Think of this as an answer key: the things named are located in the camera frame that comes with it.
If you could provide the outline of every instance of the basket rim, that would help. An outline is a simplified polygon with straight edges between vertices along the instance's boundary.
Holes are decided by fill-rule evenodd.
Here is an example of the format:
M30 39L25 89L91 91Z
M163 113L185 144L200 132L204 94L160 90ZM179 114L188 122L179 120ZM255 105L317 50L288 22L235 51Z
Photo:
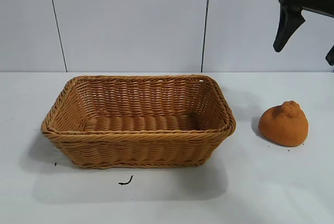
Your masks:
M51 127L54 119L59 113L60 108L63 106L64 101L66 101L67 96L72 89L76 85L76 82L82 79L115 79L115 80L135 80L135 79L146 79L146 80L161 80L161 79L167 79L167 80L174 80L174 79L206 79L211 82L213 85L215 91L216 91L216 96L218 97L218 103L220 103L221 107L224 108L227 112L228 119L227 123L224 124L221 128L216 128L216 129L207 129L207 130L190 130L190 131L182 131L182 130L155 130L155 131L58 131L55 128ZM222 134L226 131L231 130L231 127L233 125L236 125L235 118L232 114L232 111L229 106L226 106L223 104L223 101L225 101L225 98L222 94L222 91L217 84L217 82L212 79L211 77L207 75L143 75L143 76L109 76L109 75L81 75L81 76L76 76L72 79L70 79L66 85L64 86L62 92L58 95L56 101L54 102L53 106L51 107L50 111L45 117L45 120L43 121L41 125L41 132L43 134L54 134L57 136L91 136L91 135L105 135L105 136L124 136L126 134L130 135L142 135L142 134L150 134L150 135L165 135L165 134L174 134L174 135L179 135L181 134L182 136L184 135L202 135L202 134Z

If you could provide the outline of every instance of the wicker basket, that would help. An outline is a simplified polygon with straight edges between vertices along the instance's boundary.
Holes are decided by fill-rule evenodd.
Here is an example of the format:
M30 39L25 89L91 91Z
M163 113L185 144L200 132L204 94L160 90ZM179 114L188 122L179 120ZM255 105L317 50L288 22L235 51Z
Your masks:
M235 126L207 76L80 76L41 131L82 168L171 168L203 164Z

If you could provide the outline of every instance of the orange object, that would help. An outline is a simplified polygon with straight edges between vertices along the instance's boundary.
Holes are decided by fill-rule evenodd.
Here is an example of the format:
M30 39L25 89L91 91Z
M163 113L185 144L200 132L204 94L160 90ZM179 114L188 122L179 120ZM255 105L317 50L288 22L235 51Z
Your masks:
M307 138L308 122L298 103L286 101L264 112L259 121L259 130L272 142L296 147Z

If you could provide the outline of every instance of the black debris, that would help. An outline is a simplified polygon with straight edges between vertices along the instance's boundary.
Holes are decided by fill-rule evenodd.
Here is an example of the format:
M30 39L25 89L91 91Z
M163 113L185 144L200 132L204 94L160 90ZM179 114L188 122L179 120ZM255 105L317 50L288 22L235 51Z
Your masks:
M127 185L132 181L133 175L131 175L131 178L128 182L119 182L119 185L123 186L123 185Z

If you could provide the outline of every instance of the white tile wall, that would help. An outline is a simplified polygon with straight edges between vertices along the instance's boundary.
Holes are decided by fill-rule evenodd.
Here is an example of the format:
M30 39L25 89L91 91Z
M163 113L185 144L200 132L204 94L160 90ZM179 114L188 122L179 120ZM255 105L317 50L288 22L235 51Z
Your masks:
M304 12L304 23L280 53L272 47L278 0L210 0L204 72L332 71L334 19Z
M206 0L54 3L69 71L200 71Z
M0 71L65 71L51 0L0 0Z

